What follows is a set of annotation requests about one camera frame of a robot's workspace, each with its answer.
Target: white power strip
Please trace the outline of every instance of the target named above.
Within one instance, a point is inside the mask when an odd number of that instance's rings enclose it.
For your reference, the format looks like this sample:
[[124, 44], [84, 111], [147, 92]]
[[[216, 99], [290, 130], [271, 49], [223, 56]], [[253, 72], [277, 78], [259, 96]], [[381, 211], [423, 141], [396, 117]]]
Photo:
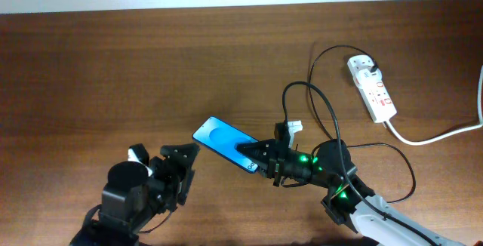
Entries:
[[354, 78], [355, 85], [361, 92], [362, 99], [364, 99], [365, 105], [371, 114], [372, 120], [376, 123], [384, 123], [391, 132], [400, 141], [408, 145], [425, 145], [433, 143], [438, 140], [442, 140], [446, 137], [453, 136], [458, 133], [475, 130], [483, 127], [483, 113], [481, 111], [481, 86], [483, 82], [483, 67], [481, 68], [480, 78], [478, 81], [478, 94], [476, 103], [478, 104], [478, 124], [459, 128], [446, 134], [440, 134], [428, 140], [423, 141], [410, 141], [402, 137], [398, 131], [392, 126], [389, 121], [396, 113], [394, 103], [392, 103], [391, 97], [387, 92], [386, 86], [383, 83], [383, 75], [379, 69], [375, 72], [371, 72], [371, 68], [374, 65], [374, 61], [367, 55], [358, 55], [349, 59], [347, 66]]
[[388, 121], [397, 111], [383, 83], [381, 71], [377, 69], [375, 72], [371, 72], [373, 65], [373, 61], [367, 55], [352, 57], [347, 62], [372, 120], [380, 123]]

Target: brown wooden surface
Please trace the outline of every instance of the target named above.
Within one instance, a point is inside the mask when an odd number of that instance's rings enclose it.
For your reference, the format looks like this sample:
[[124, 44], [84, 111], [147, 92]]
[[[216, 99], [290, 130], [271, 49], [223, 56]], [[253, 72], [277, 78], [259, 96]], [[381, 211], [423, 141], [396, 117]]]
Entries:
[[[344, 43], [378, 60], [401, 134], [422, 140], [476, 119], [483, 0], [362, 2], [254, 8], [101, 11], [0, 16], [0, 244], [68, 244], [100, 202], [107, 171], [144, 143], [188, 143], [215, 115], [266, 139], [283, 119], [281, 92], [309, 61]], [[406, 146], [371, 121], [335, 50], [315, 69], [349, 144], [401, 148], [417, 175], [395, 208], [466, 244], [483, 238], [483, 130]], [[331, 128], [321, 100], [320, 113]], [[326, 140], [303, 88], [288, 94], [302, 119], [299, 149]], [[357, 149], [360, 177], [387, 200], [406, 194], [405, 163]], [[325, 190], [283, 189], [203, 149], [185, 207], [150, 244], [290, 244], [354, 238], [320, 205]], [[154, 219], [158, 222], [164, 215]]]

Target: smartphone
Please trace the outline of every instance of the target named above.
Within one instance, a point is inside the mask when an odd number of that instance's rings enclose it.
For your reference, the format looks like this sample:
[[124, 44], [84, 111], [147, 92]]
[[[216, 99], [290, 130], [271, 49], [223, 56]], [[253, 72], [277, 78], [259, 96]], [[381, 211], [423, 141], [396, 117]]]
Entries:
[[205, 121], [193, 134], [193, 139], [248, 173], [254, 174], [258, 169], [257, 164], [236, 150], [240, 143], [256, 143], [258, 140], [216, 117], [210, 117]]

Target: power socket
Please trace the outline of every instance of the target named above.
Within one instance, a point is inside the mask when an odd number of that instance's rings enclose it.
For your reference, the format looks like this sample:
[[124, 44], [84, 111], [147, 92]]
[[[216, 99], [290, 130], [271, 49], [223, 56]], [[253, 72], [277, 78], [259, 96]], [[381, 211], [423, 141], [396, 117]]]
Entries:
[[374, 65], [367, 55], [351, 57], [347, 66], [354, 83], [361, 92], [362, 99], [376, 123], [388, 121], [397, 111], [383, 83], [383, 75], [379, 69], [371, 72]]

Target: white cable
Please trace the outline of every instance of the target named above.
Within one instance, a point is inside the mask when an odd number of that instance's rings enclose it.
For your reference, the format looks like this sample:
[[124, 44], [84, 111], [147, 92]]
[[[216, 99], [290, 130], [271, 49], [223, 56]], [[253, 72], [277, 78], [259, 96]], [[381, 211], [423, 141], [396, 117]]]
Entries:
[[395, 135], [395, 137], [397, 137], [400, 141], [402, 141], [403, 143], [406, 143], [408, 145], [413, 145], [413, 146], [419, 146], [419, 145], [425, 145], [425, 144], [433, 143], [435, 141], [442, 140], [446, 137], [450, 137], [450, 136], [453, 136], [455, 134], [459, 134], [459, 133], [462, 133], [462, 132], [481, 128], [481, 127], [483, 127], [483, 114], [481, 112], [481, 84], [482, 84], [482, 82], [483, 82], [483, 66], [481, 67], [480, 80], [478, 82], [478, 97], [476, 99], [476, 103], [478, 104], [477, 107], [478, 107], [478, 120], [479, 120], [479, 123], [477, 125], [460, 128], [460, 129], [457, 129], [455, 131], [451, 131], [451, 132], [448, 132], [446, 134], [442, 134], [442, 135], [439, 135], [437, 137], [433, 137], [432, 139], [429, 139], [429, 140], [414, 142], [414, 141], [406, 140], [404, 137], [402, 137], [398, 133], [398, 131], [395, 130], [395, 128], [392, 126], [392, 124], [389, 120], [385, 121], [385, 124], [387, 125], [387, 127], [389, 127], [389, 129]]

